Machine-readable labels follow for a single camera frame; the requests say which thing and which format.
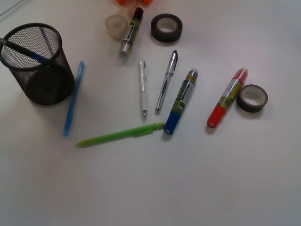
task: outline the silver pen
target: silver pen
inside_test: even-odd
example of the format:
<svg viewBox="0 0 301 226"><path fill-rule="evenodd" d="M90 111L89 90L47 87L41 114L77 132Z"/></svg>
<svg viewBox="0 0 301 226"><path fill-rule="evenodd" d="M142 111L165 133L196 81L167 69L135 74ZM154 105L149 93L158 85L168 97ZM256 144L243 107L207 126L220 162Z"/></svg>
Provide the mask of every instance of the silver pen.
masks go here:
<svg viewBox="0 0 301 226"><path fill-rule="evenodd" d="M164 102L164 98L168 89L168 85L169 82L171 80L171 77L174 75L174 70L175 67L177 65L178 62L178 52L177 50L175 50L170 57L169 63L168 63L168 67L165 73L165 77L164 77L164 81L163 81L163 85L161 88L161 92L160 92L160 96L157 102L157 106L156 106L156 114L160 114L163 102Z"/></svg>
<svg viewBox="0 0 301 226"><path fill-rule="evenodd" d="M140 78L140 108L144 120L147 119L147 98L146 98L146 63L140 58L139 61L139 78Z"/></svg>

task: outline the mesh pencil holder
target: mesh pencil holder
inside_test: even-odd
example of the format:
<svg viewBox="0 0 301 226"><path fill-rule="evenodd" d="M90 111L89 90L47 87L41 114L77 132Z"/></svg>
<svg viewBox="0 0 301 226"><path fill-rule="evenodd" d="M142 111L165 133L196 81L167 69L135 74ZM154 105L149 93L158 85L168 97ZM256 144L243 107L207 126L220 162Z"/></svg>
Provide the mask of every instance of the mesh pencil holder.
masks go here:
<svg viewBox="0 0 301 226"><path fill-rule="evenodd" d="M74 77L62 49L62 38L56 29L46 24L25 24L3 39L48 59L41 64L8 46L0 45L0 61L10 69L31 101L53 105L71 94Z"/></svg>

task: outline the blue pen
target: blue pen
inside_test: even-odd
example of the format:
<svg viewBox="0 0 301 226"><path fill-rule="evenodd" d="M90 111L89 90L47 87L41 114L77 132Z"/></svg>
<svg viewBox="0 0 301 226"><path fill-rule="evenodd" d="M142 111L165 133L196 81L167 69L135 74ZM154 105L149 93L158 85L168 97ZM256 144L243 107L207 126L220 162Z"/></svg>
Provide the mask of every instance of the blue pen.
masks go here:
<svg viewBox="0 0 301 226"><path fill-rule="evenodd" d="M65 137L69 135L69 131L71 128L71 124L72 124L72 120L73 120L73 112L74 112L74 108L75 108L77 95L79 93L79 86L80 86L81 78L83 76L84 68L85 68L85 64L84 64L84 62L81 61L79 64L79 70L78 70L77 76L76 76L74 91L73 91L72 98L71 98L71 101L69 104L65 127L64 127L64 131L63 131L63 135Z"/></svg>
<svg viewBox="0 0 301 226"><path fill-rule="evenodd" d="M49 59L35 53L35 52L32 52L31 50L27 49L27 48L24 48L22 46L19 46L13 42L10 42L10 41L7 41L7 40L4 40L2 38L0 38L0 43L3 45L3 46L7 46L7 47L10 47L12 48L13 50L19 52L19 53L22 53L23 55L25 56L28 56L36 61L38 61L39 63L41 64L44 64L46 63Z"/></svg>

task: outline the red marker cap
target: red marker cap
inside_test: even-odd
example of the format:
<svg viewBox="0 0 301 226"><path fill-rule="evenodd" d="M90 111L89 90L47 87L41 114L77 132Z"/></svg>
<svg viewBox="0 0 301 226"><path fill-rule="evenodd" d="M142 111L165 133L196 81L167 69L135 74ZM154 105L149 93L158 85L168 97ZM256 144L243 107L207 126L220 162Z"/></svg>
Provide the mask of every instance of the red marker cap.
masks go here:
<svg viewBox="0 0 301 226"><path fill-rule="evenodd" d="M225 114L225 109L223 109L221 106L216 106L207 121L208 126L215 128Z"/></svg>

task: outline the orange object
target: orange object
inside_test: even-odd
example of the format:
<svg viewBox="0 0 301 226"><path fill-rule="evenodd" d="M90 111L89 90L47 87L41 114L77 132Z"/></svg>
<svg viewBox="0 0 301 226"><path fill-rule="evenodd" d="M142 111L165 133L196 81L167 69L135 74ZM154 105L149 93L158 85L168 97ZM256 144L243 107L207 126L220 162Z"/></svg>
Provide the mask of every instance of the orange object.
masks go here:
<svg viewBox="0 0 301 226"><path fill-rule="evenodd" d="M142 0L145 5L149 5L152 3L152 0Z"/></svg>
<svg viewBox="0 0 301 226"><path fill-rule="evenodd" d="M117 0L118 4L124 5L126 4L127 0Z"/></svg>
<svg viewBox="0 0 301 226"><path fill-rule="evenodd" d="M152 3L152 0L137 0L137 1L140 1L140 2L142 2L145 5L150 5ZM120 5L124 5L124 4L126 4L128 2L128 0L117 0L117 2Z"/></svg>

